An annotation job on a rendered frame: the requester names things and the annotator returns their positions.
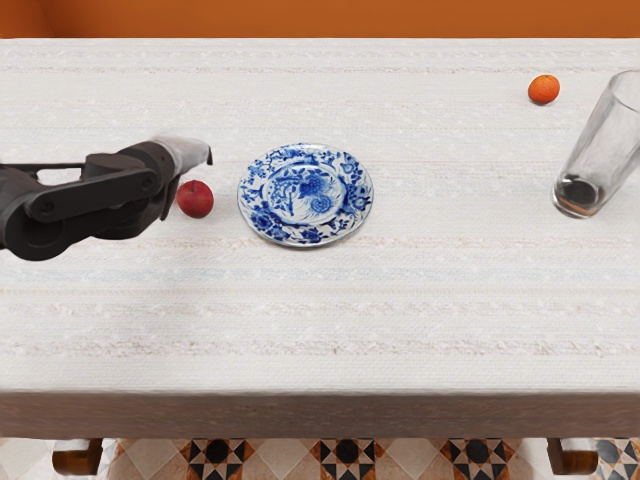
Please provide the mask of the clear drinking glass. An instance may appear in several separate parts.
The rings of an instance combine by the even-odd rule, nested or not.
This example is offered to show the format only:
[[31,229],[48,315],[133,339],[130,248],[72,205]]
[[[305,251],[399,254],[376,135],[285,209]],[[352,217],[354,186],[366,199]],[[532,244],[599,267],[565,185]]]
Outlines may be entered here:
[[557,178],[552,200],[570,218],[596,215],[640,165],[640,69],[608,82]]

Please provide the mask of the blue and white patterned plate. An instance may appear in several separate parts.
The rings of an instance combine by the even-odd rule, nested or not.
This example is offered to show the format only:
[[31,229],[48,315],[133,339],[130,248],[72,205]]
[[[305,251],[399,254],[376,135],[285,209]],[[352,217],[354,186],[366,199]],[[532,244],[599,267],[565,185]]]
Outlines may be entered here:
[[247,167],[239,211],[261,237],[293,248],[319,247],[355,232],[369,215],[374,186],[350,153],[321,144],[273,149]]

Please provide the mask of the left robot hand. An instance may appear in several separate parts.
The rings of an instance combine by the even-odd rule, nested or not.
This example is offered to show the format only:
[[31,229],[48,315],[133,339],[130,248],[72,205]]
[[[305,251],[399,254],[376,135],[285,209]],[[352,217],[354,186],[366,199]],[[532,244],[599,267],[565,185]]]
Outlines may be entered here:
[[201,140],[175,135],[159,135],[152,141],[167,150],[173,162],[173,176],[168,187],[165,212],[162,214],[162,219],[165,219],[173,203],[177,202],[178,188],[184,184],[180,183],[180,178],[199,165],[211,166],[213,159],[210,146]]

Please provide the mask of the orange fruit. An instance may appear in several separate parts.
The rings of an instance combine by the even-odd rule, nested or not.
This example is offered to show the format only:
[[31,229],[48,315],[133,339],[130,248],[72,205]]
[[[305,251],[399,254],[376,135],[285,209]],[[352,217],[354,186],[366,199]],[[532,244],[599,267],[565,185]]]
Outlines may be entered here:
[[527,94],[531,102],[546,105],[558,97],[560,88],[560,82],[554,75],[544,74],[537,76],[530,82]]

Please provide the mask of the red apple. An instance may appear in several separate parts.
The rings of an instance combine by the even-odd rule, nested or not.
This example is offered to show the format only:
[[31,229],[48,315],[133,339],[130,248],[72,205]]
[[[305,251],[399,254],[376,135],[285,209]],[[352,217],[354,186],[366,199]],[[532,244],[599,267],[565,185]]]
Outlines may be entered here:
[[207,184],[190,180],[182,184],[176,193],[180,210],[190,218],[205,218],[212,211],[214,196]]

